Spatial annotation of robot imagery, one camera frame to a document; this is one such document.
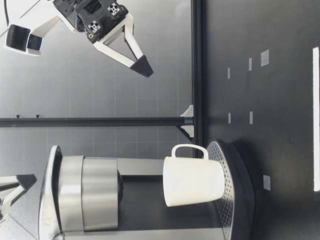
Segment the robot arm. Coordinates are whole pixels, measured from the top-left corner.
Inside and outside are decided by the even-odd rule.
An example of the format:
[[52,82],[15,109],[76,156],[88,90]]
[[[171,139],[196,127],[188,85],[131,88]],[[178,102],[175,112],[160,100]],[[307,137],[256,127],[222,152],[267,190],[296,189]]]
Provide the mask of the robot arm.
[[0,224],[9,214],[11,206],[22,197],[37,181],[32,175],[17,175],[0,177],[0,192],[10,191],[3,199],[0,199]]
[[[5,48],[40,56],[43,37],[58,20],[73,32],[85,33],[101,53],[145,77],[153,74],[146,56],[133,36],[133,17],[117,0],[39,0],[21,18],[10,22]],[[122,32],[135,60],[108,46]]]

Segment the metal frame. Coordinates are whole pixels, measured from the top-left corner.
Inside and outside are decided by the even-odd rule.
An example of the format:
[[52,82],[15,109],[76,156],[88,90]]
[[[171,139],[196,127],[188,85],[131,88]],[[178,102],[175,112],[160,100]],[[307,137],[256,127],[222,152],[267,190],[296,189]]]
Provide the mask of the metal frame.
[[27,127],[139,127],[192,125],[186,117],[62,117],[62,118],[0,118],[0,128]]
[[[204,145],[203,139],[203,79],[202,79],[202,1],[191,0],[192,21],[192,99],[194,107],[195,145]],[[193,152],[195,157],[200,153]]]

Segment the mug handle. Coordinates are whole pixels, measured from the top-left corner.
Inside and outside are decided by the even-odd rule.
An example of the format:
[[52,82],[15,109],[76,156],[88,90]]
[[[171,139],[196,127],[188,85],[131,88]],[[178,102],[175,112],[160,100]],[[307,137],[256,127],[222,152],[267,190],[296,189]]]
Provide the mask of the mug handle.
[[179,144],[179,145],[174,146],[171,151],[171,157],[175,158],[177,149],[183,148],[183,147],[198,149],[203,152],[203,159],[209,160],[209,154],[208,154],[207,149],[205,149],[202,146],[198,146],[198,145],[194,145],[194,144]]

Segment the white strip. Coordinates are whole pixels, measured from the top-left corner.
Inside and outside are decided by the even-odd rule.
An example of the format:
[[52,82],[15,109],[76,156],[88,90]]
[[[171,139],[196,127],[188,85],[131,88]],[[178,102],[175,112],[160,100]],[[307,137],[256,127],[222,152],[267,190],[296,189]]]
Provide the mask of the white strip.
[[320,191],[319,48],[313,49],[313,171],[315,192]]
[[252,71],[252,57],[249,58],[249,72]]
[[228,113],[228,124],[231,124],[231,112]]
[[250,125],[254,124],[254,112],[253,111],[249,112],[249,124]]
[[263,175],[263,188],[265,190],[271,191],[271,177]]
[[261,53],[261,67],[267,66],[270,62],[269,49]]

